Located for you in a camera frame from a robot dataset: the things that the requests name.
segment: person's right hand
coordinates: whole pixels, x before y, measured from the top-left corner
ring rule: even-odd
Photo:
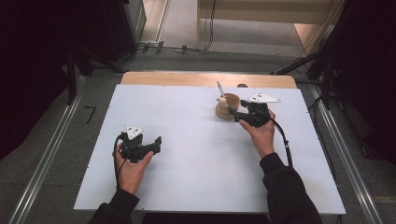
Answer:
[[[275,114],[269,109],[270,117],[275,119]],[[240,119],[239,124],[250,134],[251,141],[254,144],[261,158],[274,153],[274,133],[275,126],[270,120],[259,128],[250,126],[246,121]]]

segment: black controller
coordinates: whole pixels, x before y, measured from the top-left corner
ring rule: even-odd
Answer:
[[[137,163],[143,160],[143,158],[150,152],[154,152],[154,155],[161,151],[162,138],[159,136],[154,143],[143,146],[143,134],[139,134],[132,140],[129,140],[127,133],[121,133],[120,139],[122,140],[121,156],[125,160]]]
[[[252,127],[261,127],[270,120],[270,113],[266,103],[252,103],[241,100],[241,106],[247,108],[248,113],[234,112],[229,108],[229,112],[234,117],[234,121],[238,122],[240,119],[246,121]]]

